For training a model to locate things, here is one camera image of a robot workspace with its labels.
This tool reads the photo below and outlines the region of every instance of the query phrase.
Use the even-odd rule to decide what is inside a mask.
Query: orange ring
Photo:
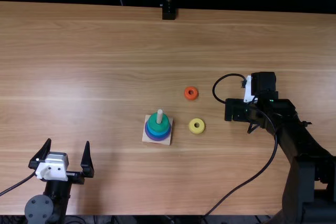
[[[195,87],[186,87],[184,90],[184,96],[188,100],[195,100],[198,97],[198,90]]]

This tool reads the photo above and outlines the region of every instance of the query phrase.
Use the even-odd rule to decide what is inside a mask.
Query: wood grain
[[[222,75],[275,71],[312,135],[336,154],[336,16],[0,2],[0,187],[30,174],[29,159],[51,137],[79,170],[85,141],[96,175],[74,185],[68,214],[206,213],[268,160],[273,140],[224,121],[211,94]],[[221,83],[239,98],[240,80]],[[183,97],[196,86],[199,98]],[[174,117],[171,146],[141,142],[144,116]],[[202,118],[206,130],[187,124]],[[274,214],[289,164],[281,150],[255,181],[214,214]],[[32,179],[0,198],[0,214],[23,214],[44,191]]]

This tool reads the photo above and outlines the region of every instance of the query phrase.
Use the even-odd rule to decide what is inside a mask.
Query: purple ring
[[[162,135],[162,136],[160,136],[160,137],[156,137],[156,136],[153,136],[153,135],[149,132],[149,130],[147,129],[147,127],[148,127],[148,125],[147,125],[147,122],[146,122],[146,125],[145,125],[145,133],[146,133],[146,135],[147,135],[151,140],[154,140],[154,141],[162,141],[162,140],[165,140],[165,139],[169,136],[170,131],[171,131],[171,126],[170,126],[170,124],[169,124],[169,129],[168,129],[168,131],[167,131],[164,135]]]

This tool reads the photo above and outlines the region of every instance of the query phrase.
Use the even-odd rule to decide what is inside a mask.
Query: green ring
[[[157,113],[151,115],[151,117],[148,119],[148,127],[155,132],[167,131],[170,125],[168,117],[165,114],[163,114],[162,122],[160,124],[156,123],[156,117]]]

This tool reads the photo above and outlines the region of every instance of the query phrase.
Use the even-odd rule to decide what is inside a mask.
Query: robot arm
[[[336,222],[336,158],[322,148],[309,134],[311,124],[300,121],[294,105],[288,99],[278,99],[273,72],[251,75],[251,95],[248,109],[243,99],[226,99],[225,120],[250,122],[277,134],[278,143],[291,168],[282,197],[282,210],[266,224],[335,223]],[[264,112],[269,121],[258,110]],[[327,184],[317,190],[314,182]]]
[[[46,182],[43,195],[31,198],[25,207],[29,224],[64,223],[72,184],[83,185],[85,178],[93,178],[94,169],[87,141],[81,161],[82,172],[67,171],[68,155],[51,152],[51,139],[32,157],[28,167],[35,170],[37,178]]]

